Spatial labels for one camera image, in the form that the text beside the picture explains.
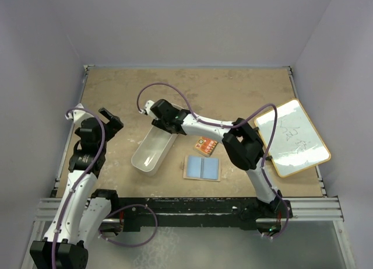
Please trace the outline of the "white oblong plastic tray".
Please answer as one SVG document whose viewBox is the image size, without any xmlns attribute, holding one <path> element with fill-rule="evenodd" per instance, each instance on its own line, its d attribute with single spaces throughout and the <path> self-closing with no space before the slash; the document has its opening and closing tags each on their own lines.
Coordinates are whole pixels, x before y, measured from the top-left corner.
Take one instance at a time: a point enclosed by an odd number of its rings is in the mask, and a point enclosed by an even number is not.
<svg viewBox="0 0 373 269">
<path fill-rule="evenodd" d="M 155 126 L 151 126 L 131 158 L 132 166 L 142 174 L 154 176 L 177 136 L 177 134 L 170 134 Z"/>
</svg>

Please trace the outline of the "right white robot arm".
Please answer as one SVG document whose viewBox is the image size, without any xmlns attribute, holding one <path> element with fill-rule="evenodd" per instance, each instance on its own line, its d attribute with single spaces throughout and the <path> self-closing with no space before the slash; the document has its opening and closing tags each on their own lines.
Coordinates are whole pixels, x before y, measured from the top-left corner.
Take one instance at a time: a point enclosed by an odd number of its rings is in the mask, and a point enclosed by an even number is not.
<svg viewBox="0 0 373 269">
<path fill-rule="evenodd" d="M 248 175 L 260 201 L 260 213 L 273 217 L 279 212 L 281 195 L 265 167 L 263 141 L 246 121 L 241 118 L 235 122 L 210 118 L 204 121 L 201 116 L 178 109 L 164 99 L 149 100 L 145 112 L 153 117 L 153 126 L 170 134 L 206 137 L 222 144 L 231 163 Z"/>
</svg>

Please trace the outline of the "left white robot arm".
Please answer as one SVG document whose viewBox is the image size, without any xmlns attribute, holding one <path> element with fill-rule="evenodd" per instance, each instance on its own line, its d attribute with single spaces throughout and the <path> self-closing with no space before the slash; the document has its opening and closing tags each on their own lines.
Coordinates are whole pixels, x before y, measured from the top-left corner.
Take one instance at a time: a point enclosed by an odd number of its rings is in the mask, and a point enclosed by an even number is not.
<svg viewBox="0 0 373 269">
<path fill-rule="evenodd" d="M 105 217 L 118 215 L 120 204 L 115 190 L 96 190 L 106 160 L 107 142 L 124 125 L 119 117 L 105 108 L 98 111 L 104 123 L 81 104 L 66 113 L 77 126 L 79 140 L 69 160 L 64 194 L 50 227 L 40 240 L 30 246 L 36 268 L 85 268 L 89 243 Z"/>
</svg>

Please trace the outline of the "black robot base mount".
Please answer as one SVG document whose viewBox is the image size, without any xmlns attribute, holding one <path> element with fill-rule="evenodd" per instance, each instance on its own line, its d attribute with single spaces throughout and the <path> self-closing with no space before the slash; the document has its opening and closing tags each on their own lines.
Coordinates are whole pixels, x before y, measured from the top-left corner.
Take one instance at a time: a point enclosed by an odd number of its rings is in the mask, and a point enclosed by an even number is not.
<svg viewBox="0 0 373 269">
<path fill-rule="evenodd" d="M 158 226 L 238 228 L 277 233 L 282 229 L 281 223 L 293 216 L 290 201 L 279 198 L 267 204 L 255 197 L 119 197 L 115 190 L 105 189 L 97 189 L 91 198 L 109 200 L 109 216 L 123 232 Z"/>
</svg>

